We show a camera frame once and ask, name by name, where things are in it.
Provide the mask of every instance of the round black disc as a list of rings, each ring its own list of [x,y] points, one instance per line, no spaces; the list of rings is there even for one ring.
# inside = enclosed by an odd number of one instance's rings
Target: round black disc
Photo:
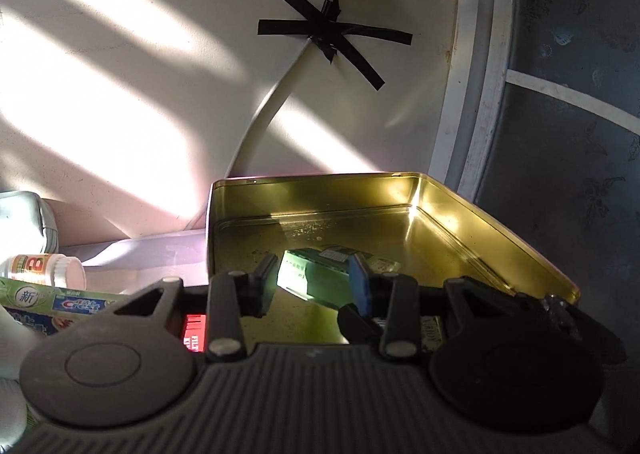
[[[25,397],[49,421],[134,423],[168,407],[193,379],[190,352],[151,320],[106,316],[82,324],[44,341],[20,368]]]
[[[434,352],[430,373],[461,414],[511,432],[584,423],[604,389],[586,348],[530,319],[478,320]]]

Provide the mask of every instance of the green box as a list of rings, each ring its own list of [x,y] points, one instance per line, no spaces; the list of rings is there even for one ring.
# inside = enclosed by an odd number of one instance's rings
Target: green box
[[[69,290],[0,277],[0,304],[23,325],[52,335],[127,295]]]
[[[400,263],[358,250],[329,245],[324,249],[287,250],[278,271],[278,286],[305,301],[333,309],[353,302],[349,286],[349,257],[360,253],[377,274],[397,272]]]

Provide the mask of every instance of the black electrical tape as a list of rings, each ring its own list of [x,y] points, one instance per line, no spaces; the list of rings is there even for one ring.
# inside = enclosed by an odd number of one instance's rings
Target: black electrical tape
[[[336,27],[345,36],[365,36],[377,40],[393,41],[394,43],[411,45],[412,34],[391,30],[390,28],[367,27],[367,25],[354,25],[351,23],[336,23]]]
[[[367,60],[358,52],[353,45],[347,41],[338,31],[332,22],[326,19],[322,12],[316,9],[307,0],[284,0],[291,7],[296,9],[312,24],[312,35],[319,36],[322,40],[331,43],[336,50],[341,52],[356,69],[362,73],[371,85],[379,90],[385,83],[382,77],[378,75],[376,70],[367,62]]]
[[[367,27],[348,23],[336,23],[340,13],[337,4],[332,15],[325,17],[321,11],[307,0],[284,0],[306,21],[303,20],[259,20],[258,35],[306,35],[322,50],[329,62],[332,62],[336,50],[341,52],[356,69],[364,75],[371,85],[379,90],[385,83],[367,60],[358,52],[353,44],[345,39],[343,33],[411,44],[412,35],[398,30]]]
[[[303,20],[259,20],[259,36],[308,36],[312,24]],[[335,23],[334,26],[345,36],[365,36],[394,43],[411,45],[412,35],[389,28],[367,27],[352,23]]]

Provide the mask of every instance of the sunlight on wall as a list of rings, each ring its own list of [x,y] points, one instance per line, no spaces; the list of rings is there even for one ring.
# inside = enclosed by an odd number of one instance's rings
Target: sunlight on wall
[[[2,14],[0,115],[33,141],[21,151],[37,156],[44,147],[150,205],[192,216],[200,203],[187,131],[152,101],[69,55],[68,48],[14,12]],[[51,171],[46,153],[35,159],[42,164],[41,176],[62,174]],[[23,174],[28,179],[28,171]],[[89,195],[93,190],[84,193]]]
[[[235,82],[246,78],[220,41],[161,0],[68,1],[170,64],[200,66]]]
[[[280,108],[268,131],[327,173],[380,170],[293,96]]]

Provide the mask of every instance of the toothpaste box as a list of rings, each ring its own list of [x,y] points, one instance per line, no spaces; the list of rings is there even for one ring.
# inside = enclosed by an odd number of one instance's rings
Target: toothpaste box
[[[52,335],[127,295],[68,290],[0,277],[0,304],[23,325]]]

